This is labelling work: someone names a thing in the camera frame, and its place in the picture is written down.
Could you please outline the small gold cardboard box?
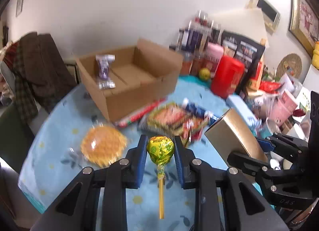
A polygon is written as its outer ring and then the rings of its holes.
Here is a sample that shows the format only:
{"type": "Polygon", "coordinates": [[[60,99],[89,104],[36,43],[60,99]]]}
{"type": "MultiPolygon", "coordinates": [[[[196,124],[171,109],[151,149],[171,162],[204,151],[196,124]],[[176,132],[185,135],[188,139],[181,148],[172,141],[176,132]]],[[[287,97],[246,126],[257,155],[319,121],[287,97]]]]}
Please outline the small gold cardboard box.
{"type": "Polygon", "coordinates": [[[257,139],[233,108],[229,109],[204,133],[215,150],[228,162],[228,155],[232,151],[240,152],[254,159],[267,162],[268,158],[257,139]]]}

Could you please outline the yellow waffle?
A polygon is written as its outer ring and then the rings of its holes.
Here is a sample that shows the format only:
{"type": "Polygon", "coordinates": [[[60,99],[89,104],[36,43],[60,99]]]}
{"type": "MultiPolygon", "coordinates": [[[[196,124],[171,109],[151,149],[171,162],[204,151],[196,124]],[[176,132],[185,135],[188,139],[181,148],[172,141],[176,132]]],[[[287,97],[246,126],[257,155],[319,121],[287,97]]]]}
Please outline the yellow waffle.
{"type": "Polygon", "coordinates": [[[81,153],[91,163],[104,168],[116,162],[126,148],[128,139],[110,125],[90,128],[81,142],[81,153]]]}

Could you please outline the yellow green lollipop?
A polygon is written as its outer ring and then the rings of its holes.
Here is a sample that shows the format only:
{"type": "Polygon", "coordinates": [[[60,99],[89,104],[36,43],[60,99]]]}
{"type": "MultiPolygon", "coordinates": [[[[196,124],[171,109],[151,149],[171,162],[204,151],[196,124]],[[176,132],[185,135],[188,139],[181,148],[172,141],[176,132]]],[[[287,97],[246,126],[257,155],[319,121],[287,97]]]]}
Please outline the yellow green lollipop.
{"type": "Polygon", "coordinates": [[[159,218],[164,219],[164,179],[165,166],[170,162],[175,151],[174,142],[167,136],[155,136],[149,139],[147,152],[157,166],[159,183],[159,218]]]}

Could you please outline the green cereal snack bag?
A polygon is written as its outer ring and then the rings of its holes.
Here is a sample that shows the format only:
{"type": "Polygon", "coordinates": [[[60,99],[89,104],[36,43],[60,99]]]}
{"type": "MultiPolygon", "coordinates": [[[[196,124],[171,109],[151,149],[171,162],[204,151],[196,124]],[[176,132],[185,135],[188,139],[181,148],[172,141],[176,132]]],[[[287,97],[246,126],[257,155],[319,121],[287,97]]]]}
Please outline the green cereal snack bag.
{"type": "Polygon", "coordinates": [[[180,136],[183,145],[187,146],[200,140],[206,126],[208,120],[198,118],[181,105],[170,102],[143,116],[138,129],[169,138],[180,136]]]}

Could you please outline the red foil bag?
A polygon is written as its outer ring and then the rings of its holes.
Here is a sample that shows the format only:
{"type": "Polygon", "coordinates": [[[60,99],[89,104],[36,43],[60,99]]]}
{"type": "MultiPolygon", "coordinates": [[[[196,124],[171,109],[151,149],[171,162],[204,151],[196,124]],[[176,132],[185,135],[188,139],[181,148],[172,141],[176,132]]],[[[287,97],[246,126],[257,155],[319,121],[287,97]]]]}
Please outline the red foil bag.
{"type": "Polygon", "coordinates": [[[259,89],[266,93],[277,93],[282,84],[278,82],[269,82],[262,80],[259,89]]]}

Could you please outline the blue floral tablecloth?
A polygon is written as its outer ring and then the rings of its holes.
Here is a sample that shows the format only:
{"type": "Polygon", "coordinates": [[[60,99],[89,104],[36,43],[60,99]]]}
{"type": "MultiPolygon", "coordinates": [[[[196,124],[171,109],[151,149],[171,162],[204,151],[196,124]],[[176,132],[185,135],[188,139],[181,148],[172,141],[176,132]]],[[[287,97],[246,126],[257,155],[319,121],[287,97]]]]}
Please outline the blue floral tablecloth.
{"type": "MultiPolygon", "coordinates": [[[[167,102],[181,104],[184,98],[217,117],[229,109],[223,99],[211,93],[207,84],[202,84],[194,77],[181,77],[167,102]]],[[[19,188],[40,213],[44,213],[83,167],[99,168],[85,160],[80,145],[87,131],[101,122],[105,123],[105,119],[83,84],[61,100],[44,121],[18,179],[19,188]]],[[[120,131],[128,139],[127,148],[120,158],[137,145],[141,134],[148,137],[156,135],[140,131],[138,123],[132,123],[120,131]]],[[[189,148],[197,158],[212,167],[228,168],[204,134],[189,148]]],[[[168,178],[164,191],[165,218],[160,220],[156,167],[147,154],[141,187],[138,190],[127,189],[128,230],[190,230],[194,224],[195,190],[181,189],[174,158],[165,167],[165,174],[168,178]]]]}

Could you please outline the long red white stick packet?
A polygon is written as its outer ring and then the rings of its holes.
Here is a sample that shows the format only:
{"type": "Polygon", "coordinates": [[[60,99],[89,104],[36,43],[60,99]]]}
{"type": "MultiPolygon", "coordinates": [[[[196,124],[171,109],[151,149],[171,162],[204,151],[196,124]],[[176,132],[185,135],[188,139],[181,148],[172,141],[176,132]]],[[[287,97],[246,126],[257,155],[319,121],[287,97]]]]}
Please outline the long red white stick packet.
{"type": "Polygon", "coordinates": [[[159,100],[153,101],[152,103],[142,108],[139,108],[138,110],[133,111],[129,115],[115,122],[114,125],[119,128],[125,128],[128,125],[140,120],[144,115],[151,112],[153,109],[157,108],[161,103],[163,103],[166,100],[167,98],[165,97],[165,98],[160,98],[159,100]]]}

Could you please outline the red plastic canister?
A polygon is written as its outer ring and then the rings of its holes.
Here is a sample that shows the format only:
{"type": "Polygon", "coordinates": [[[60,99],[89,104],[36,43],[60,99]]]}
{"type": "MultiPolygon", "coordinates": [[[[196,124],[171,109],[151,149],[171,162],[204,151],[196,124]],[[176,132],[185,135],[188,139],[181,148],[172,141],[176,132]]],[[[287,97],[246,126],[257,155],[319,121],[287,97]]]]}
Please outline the red plastic canister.
{"type": "Polygon", "coordinates": [[[220,59],[215,76],[211,83],[211,91],[223,99],[233,94],[243,76],[245,66],[230,56],[223,55],[220,59]]]}

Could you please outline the black snack pouch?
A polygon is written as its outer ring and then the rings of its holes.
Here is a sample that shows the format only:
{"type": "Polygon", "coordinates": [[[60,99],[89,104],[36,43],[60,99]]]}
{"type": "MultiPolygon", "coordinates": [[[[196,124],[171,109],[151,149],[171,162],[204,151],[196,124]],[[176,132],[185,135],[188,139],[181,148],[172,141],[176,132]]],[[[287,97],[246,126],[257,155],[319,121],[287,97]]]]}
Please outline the black snack pouch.
{"type": "Polygon", "coordinates": [[[224,30],[221,35],[224,54],[244,64],[244,73],[235,89],[240,94],[249,79],[256,73],[258,63],[265,51],[265,46],[240,34],[224,30]]]}

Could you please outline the yellow green fruit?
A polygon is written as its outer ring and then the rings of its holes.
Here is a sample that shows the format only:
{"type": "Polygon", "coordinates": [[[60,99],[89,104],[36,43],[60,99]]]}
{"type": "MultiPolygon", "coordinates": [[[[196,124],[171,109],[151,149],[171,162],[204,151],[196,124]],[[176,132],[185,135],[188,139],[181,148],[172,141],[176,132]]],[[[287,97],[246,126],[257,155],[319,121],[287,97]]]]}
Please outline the yellow green fruit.
{"type": "Polygon", "coordinates": [[[202,81],[208,81],[211,78],[211,72],[208,68],[202,68],[200,69],[198,73],[198,77],[202,81]]]}

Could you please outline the white foam board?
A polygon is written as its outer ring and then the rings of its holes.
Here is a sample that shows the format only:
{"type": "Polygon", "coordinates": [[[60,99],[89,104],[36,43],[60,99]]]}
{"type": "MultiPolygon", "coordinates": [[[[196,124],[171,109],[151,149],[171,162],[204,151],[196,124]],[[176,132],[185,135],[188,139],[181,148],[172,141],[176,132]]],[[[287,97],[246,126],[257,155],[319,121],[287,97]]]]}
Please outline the white foam board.
{"type": "Polygon", "coordinates": [[[260,8],[230,10],[213,14],[211,17],[214,22],[221,24],[221,30],[241,34],[258,43],[264,39],[266,48],[269,48],[266,26],[260,8]]]}

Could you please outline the orange filled plastic jar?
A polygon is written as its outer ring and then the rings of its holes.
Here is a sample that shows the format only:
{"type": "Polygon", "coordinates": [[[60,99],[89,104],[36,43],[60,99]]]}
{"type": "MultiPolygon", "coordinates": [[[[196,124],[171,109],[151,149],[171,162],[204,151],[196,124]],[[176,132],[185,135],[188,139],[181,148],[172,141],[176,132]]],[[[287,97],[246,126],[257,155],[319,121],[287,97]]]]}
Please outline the orange filled plastic jar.
{"type": "Polygon", "coordinates": [[[183,63],[182,63],[182,67],[179,74],[181,76],[187,76],[190,74],[190,70],[194,60],[194,55],[190,52],[182,52],[182,56],[183,56],[183,63]]]}

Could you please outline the gold framed picture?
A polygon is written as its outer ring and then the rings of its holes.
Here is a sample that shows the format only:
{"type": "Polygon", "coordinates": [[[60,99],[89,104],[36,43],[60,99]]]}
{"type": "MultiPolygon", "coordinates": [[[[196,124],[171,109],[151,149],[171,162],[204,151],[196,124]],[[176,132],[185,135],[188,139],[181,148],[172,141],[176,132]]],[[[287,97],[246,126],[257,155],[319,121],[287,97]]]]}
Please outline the gold framed picture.
{"type": "Polygon", "coordinates": [[[318,41],[318,13],[308,0],[291,0],[289,31],[312,57],[318,41]]]}

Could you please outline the plaid garment on chair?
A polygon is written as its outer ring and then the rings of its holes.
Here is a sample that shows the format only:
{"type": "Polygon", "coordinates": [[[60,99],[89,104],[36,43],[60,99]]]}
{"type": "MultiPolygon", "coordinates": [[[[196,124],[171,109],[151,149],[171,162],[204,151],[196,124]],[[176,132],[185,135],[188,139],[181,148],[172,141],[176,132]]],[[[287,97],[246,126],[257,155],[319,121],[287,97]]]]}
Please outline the plaid garment on chair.
{"type": "Polygon", "coordinates": [[[22,54],[22,45],[17,43],[16,58],[13,62],[13,74],[15,75],[15,98],[21,120],[28,124],[38,115],[38,108],[27,81],[22,54]]]}

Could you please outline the round woven wall ornament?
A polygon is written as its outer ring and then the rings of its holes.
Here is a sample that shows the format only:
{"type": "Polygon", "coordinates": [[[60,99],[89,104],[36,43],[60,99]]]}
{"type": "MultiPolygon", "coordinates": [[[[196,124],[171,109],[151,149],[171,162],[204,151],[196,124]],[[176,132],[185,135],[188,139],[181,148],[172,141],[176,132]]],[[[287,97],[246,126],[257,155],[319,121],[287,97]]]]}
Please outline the round woven wall ornament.
{"type": "Polygon", "coordinates": [[[286,55],[278,64],[276,69],[276,78],[281,78],[285,73],[299,78],[302,72],[302,61],[299,55],[290,53],[286,55]]]}

